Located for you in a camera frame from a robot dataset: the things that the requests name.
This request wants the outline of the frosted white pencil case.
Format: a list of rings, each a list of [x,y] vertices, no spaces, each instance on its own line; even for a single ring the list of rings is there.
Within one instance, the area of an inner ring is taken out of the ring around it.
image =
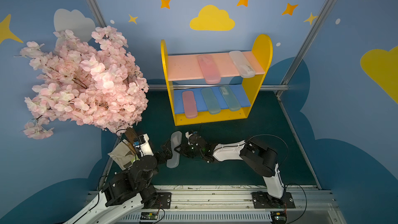
[[[182,141],[182,132],[176,131],[171,135],[171,151],[172,157],[167,160],[166,166],[170,169],[176,168],[179,165],[180,153],[178,148],[180,148]]]

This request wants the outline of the white pencil case with label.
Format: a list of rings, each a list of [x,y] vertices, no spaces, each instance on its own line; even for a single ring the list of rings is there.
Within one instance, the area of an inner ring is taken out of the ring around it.
[[[240,77],[252,78],[256,75],[256,71],[241,51],[230,51],[229,56]]]

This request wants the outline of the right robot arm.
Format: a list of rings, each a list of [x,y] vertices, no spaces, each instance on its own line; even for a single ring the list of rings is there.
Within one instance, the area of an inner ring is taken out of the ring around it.
[[[187,141],[178,144],[173,151],[187,158],[200,157],[207,163],[244,161],[264,179],[267,194],[274,199],[282,199],[286,188],[280,176],[278,154],[256,137],[231,144],[210,144],[198,132],[187,132]]]

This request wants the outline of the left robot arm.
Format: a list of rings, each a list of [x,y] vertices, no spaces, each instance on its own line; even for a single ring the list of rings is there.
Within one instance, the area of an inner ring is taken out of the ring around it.
[[[161,148],[161,152],[144,155],[130,168],[116,174],[90,203],[66,223],[114,224],[133,211],[161,209],[164,204],[151,181],[158,173],[158,165],[172,158],[171,141],[167,140]]]

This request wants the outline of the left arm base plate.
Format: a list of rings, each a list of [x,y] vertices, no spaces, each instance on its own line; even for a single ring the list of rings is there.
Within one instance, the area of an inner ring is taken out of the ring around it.
[[[144,209],[170,209],[172,200],[171,192],[158,192],[146,194],[143,198]]]

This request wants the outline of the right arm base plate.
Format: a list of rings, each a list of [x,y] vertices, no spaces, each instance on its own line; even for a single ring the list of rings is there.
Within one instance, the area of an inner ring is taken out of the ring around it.
[[[257,191],[252,192],[252,202],[254,208],[277,208],[277,209],[289,209],[295,208],[295,203],[292,194],[285,192],[281,199],[270,196],[267,192]]]

